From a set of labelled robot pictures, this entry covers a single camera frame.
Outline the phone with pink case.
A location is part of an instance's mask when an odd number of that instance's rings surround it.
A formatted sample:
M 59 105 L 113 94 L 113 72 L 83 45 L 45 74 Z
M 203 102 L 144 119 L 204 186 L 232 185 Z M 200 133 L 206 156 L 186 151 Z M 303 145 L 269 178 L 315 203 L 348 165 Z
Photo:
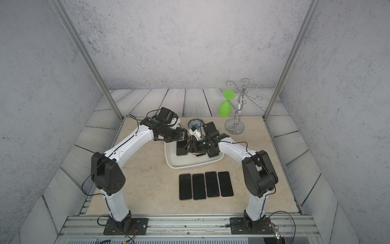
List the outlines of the phone with pink case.
M 217 173 L 215 171 L 206 172 L 205 181 L 206 181 L 207 197 L 208 198 L 219 197 L 220 192 L 219 192 Z

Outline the phone dark case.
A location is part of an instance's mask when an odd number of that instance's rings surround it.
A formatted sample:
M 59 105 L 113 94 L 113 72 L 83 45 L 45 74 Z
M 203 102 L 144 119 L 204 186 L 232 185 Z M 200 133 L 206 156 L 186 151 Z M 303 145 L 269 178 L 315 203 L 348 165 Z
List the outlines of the phone dark case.
M 185 156 L 188 155 L 188 145 L 187 141 L 178 141 L 176 143 L 176 156 Z
M 231 181 L 231 176 L 228 171 L 222 171 L 218 174 L 220 194 L 222 197 L 233 197 L 234 190 Z

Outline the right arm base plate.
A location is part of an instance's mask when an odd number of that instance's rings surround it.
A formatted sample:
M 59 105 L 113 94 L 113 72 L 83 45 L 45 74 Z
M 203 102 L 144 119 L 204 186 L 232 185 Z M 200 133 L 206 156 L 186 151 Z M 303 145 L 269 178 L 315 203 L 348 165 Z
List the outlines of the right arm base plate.
M 252 221 L 249 218 L 230 218 L 229 227 L 231 234 L 249 234 L 249 235 L 273 235 L 274 227 L 269 218 L 262 218 L 258 221 Z

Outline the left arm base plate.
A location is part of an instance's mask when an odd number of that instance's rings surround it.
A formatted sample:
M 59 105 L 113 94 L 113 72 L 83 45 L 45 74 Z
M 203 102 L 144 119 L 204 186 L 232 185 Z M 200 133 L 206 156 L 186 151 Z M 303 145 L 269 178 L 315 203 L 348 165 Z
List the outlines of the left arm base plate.
M 117 222 L 108 217 L 103 235 L 146 235 L 148 218 L 126 218 Z

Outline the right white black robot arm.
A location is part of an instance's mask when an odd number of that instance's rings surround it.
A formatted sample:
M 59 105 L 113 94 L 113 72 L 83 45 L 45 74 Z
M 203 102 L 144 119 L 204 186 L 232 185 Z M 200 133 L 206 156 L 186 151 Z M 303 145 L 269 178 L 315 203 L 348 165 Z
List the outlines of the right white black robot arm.
M 247 142 L 236 142 L 226 134 L 201 140 L 191 139 L 183 148 L 190 153 L 223 153 L 240 163 L 246 188 L 250 192 L 248 206 L 244 211 L 245 225 L 255 229 L 265 224 L 266 201 L 276 193 L 278 183 L 277 173 L 266 151 L 250 150 Z

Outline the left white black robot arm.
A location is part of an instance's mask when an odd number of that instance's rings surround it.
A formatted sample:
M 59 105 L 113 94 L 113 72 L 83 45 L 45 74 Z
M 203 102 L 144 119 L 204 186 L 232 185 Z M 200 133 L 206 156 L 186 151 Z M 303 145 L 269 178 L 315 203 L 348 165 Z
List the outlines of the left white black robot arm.
M 91 179 L 103 195 L 109 210 L 109 220 L 117 226 L 131 222 L 131 211 L 126 205 L 123 187 L 126 177 L 122 171 L 125 163 L 144 144 L 163 140 L 166 143 L 180 141 L 184 132 L 179 126 L 180 119 L 173 118 L 164 123 L 157 117 L 146 117 L 124 140 L 104 153 L 96 152 L 91 158 Z

